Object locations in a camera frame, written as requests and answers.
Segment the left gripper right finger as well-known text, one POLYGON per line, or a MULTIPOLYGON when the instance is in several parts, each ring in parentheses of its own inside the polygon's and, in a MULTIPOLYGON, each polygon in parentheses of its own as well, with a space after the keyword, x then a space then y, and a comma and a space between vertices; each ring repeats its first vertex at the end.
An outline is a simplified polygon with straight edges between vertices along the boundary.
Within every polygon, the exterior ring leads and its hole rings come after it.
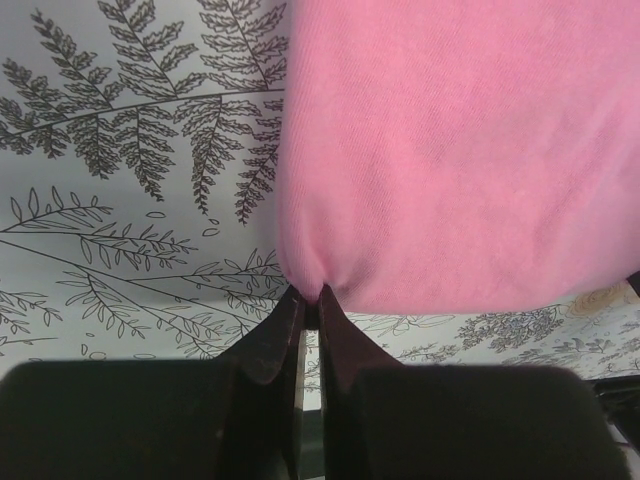
POLYGON ((549 366, 405 365, 317 303, 329 479, 627 479, 589 385, 549 366))

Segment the pink t shirt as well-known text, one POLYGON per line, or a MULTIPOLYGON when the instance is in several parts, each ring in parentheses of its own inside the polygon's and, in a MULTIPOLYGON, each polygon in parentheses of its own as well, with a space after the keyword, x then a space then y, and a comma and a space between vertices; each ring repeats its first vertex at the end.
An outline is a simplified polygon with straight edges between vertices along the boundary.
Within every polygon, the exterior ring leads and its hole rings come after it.
POLYGON ((297 1, 278 257, 368 313, 535 309, 639 269, 635 1, 297 1))

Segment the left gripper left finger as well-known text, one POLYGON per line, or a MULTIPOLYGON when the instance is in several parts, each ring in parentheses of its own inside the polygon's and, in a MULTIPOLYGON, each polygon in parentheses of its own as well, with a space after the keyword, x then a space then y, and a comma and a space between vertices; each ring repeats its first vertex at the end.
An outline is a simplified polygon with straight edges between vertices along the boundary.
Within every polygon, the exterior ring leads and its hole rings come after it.
POLYGON ((305 303, 208 360, 40 361, 1 382, 5 479, 296 479, 305 303))

